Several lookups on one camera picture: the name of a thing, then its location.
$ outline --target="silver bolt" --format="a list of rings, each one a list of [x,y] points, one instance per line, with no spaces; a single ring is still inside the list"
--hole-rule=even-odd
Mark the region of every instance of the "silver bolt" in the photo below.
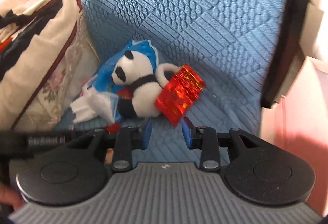
[[[126,160],[117,160],[115,161],[114,163],[114,168],[117,168],[117,169],[125,169],[129,166],[129,162],[126,161]]]
[[[207,169],[214,169],[219,166],[219,163],[214,160],[206,160],[203,162],[203,167]]]

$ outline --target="red foil package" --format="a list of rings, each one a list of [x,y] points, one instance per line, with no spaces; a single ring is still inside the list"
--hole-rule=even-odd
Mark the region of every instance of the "red foil package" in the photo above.
[[[188,108],[199,99],[199,94],[205,88],[203,80],[188,65],[184,65],[161,91],[155,106],[172,123],[179,123]]]

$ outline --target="panda ear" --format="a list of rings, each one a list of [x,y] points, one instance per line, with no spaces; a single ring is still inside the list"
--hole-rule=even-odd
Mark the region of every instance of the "panda ear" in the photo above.
[[[133,60],[133,54],[130,50],[125,51],[124,55],[127,59]]]

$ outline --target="black strap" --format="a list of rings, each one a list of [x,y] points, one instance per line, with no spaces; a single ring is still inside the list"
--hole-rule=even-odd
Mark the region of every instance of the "black strap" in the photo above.
[[[142,86],[146,83],[149,83],[149,82],[157,82],[157,79],[154,74],[149,74],[149,75],[143,76],[143,77],[135,80],[134,82],[132,82],[129,86],[130,91],[132,93],[134,93],[135,90],[138,89],[140,86]]]

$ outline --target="red object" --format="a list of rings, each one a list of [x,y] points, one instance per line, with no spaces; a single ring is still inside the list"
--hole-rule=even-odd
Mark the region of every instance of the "red object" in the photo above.
[[[118,130],[121,128],[121,124],[120,123],[114,123],[112,125],[107,126],[105,129],[106,131],[108,131],[109,133],[116,133],[118,132]]]
[[[205,86],[196,72],[184,65],[161,91],[155,106],[176,127],[188,108],[199,99],[199,94]]]
[[[124,87],[122,90],[118,91],[116,94],[124,99],[132,99],[133,98],[133,95],[131,94],[129,87]]]

